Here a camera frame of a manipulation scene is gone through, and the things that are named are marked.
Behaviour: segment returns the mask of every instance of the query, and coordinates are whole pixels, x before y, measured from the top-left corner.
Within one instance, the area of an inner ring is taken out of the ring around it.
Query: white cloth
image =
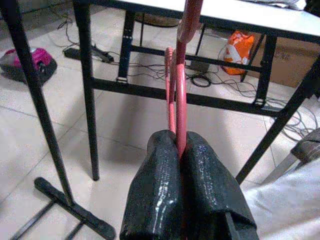
[[[320,159],[244,196],[261,240],[320,240]]]
[[[241,0],[259,4],[268,4],[278,6],[281,8],[289,8],[302,11],[305,9],[307,3],[306,0]]]

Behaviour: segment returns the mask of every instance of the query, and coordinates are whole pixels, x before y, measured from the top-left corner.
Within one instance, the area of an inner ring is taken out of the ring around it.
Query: white table top
[[[151,8],[183,12],[185,0],[93,0],[89,2],[118,2],[129,10],[132,6],[143,5]],[[204,0],[201,16],[206,19],[233,21],[235,23],[313,37],[313,42],[320,43],[320,17],[305,11],[268,6],[240,0]]]

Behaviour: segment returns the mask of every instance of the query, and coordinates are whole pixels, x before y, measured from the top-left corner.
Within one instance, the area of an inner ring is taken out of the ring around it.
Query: pink metal rod
[[[179,159],[187,141],[187,91],[185,59],[187,43],[193,38],[198,26],[203,0],[187,0],[182,21],[177,31],[176,51],[168,47],[165,51],[165,87],[167,99],[168,127],[176,133]],[[175,123],[176,85],[176,123]]]

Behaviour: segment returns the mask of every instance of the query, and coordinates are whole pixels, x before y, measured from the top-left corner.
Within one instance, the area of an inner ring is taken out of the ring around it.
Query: pink robot vacuum
[[[57,63],[53,57],[43,48],[30,48],[32,61],[39,73],[40,83],[43,85],[54,74]],[[0,58],[0,68],[6,78],[26,83],[24,71],[15,49],[7,51]]]

